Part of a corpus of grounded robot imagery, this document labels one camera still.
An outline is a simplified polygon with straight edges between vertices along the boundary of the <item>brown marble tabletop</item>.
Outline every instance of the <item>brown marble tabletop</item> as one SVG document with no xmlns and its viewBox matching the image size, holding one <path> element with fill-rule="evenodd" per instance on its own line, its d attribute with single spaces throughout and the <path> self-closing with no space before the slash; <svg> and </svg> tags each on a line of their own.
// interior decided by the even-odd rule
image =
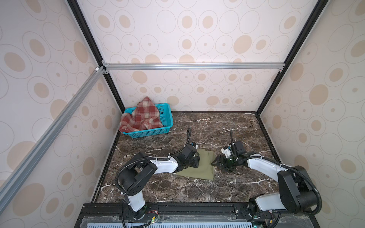
<svg viewBox="0 0 365 228">
<path fill-rule="evenodd" d="M 168 134 L 136 139 L 121 134 L 96 202 L 120 202 L 123 196 L 114 185 L 117 170 L 141 151 L 164 157 L 179 150 L 186 142 L 188 127 L 192 128 L 191 141 L 216 155 L 229 144 L 229 131 L 233 130 L 233 138 L 243 141 L 248 151 L 254 150 L 273 159 L 256 117 L 251 113 L 173 112 L 172 116 L 173 126 Z M 256 170 L 239 167 L 235 173 L 241 175 L 215 167 L 213 181 L 156 174 L 142 190 L 143 196 L 146 202 L 247 202 L 259 194 L 278 192 L 277 182 Z"/>
</svg>

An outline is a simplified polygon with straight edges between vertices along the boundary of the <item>laundry basket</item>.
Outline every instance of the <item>laundry basket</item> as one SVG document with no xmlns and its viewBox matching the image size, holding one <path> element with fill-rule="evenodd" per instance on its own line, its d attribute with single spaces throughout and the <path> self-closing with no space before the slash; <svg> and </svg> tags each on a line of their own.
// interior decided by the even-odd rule
<svg viewBox="0 0 365 228">
<path fill-rule="evenodd" d="M 154 129 L 147 129 L 142 131 L 134 131 L 134 132 L 123 132 L 125 135 L 129 135 L 132 138 L 139 138 L 149 135 L 158 135 L 163 133 L 168 133 L 170 128 L 172 127 L 172 113 L 170 109 L 170 105 L 167 103 L 164 104 L 156 104 L 158 111 L 160 112 L 160 120 L 164 127 L 154 128 Z M 124 112 L 132 114 L 132 112 L 136 109 L 134 108 L 127 108 Z"/>
</svg>

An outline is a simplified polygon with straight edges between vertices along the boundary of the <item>olive green cloth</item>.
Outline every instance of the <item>olive green cloth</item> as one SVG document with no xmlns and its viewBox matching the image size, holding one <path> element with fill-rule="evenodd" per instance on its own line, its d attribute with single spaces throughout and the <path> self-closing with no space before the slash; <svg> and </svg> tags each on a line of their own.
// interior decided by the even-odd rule
<svg viewBox="0 0 365 228">
<path fill-rule="evenodd" d="M 176 174 L 183 177 L 213 180 L 214 166 L 211 163 L 214 160 L 214 153 L 205 149 L 198 149 L 197 151 L 200 156 L 198 168 L 188 167 Z"/>
</svg>

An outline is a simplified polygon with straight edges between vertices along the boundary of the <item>red plaid cloth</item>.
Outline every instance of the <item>red plaid cloth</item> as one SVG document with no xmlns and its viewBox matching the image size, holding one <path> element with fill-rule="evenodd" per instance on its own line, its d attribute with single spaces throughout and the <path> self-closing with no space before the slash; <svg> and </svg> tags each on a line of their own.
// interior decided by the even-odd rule
<svg viewBox="0 0 365 228">
<path fill-rule="evenodd" d="M 138 103 L 132 114 L 124 113 L 120 119 L 120 132 L 134 132 L 163 127 L 160 112 L 149 97 Z"/>
</svg>

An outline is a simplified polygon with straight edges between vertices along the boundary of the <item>wall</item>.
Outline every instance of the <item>wall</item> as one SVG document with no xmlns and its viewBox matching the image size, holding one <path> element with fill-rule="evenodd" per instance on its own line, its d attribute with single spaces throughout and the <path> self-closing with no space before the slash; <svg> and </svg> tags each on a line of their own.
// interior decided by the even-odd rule
<svg viewBox="0 0 365 228">
<path fill-rule="evenodd" d="M 79 0 L 110 63 L 279 62 L 317 0 Z"/>
<path fill-rule="evenodd" d="M 96 63 L 62 0 L 0 7 L 0 186 Z"/>
<path fill-rule="evenodd" d="M 173 111 L 256 111 L 278 69 L 111 71 L 126 108 L 145 96 Z"/>
<path fill-rule="evenodd" d="M 365 220 L 365 1 L 335 0 L 261 115 L 284 163 L 320 190 L 322 228 Z"/>
<path fill-rule="evenodd" d="M 73 228 L 90 202 L 121 113 L 99 79 L 0 216 L 0 228 Z"/>
</svg>

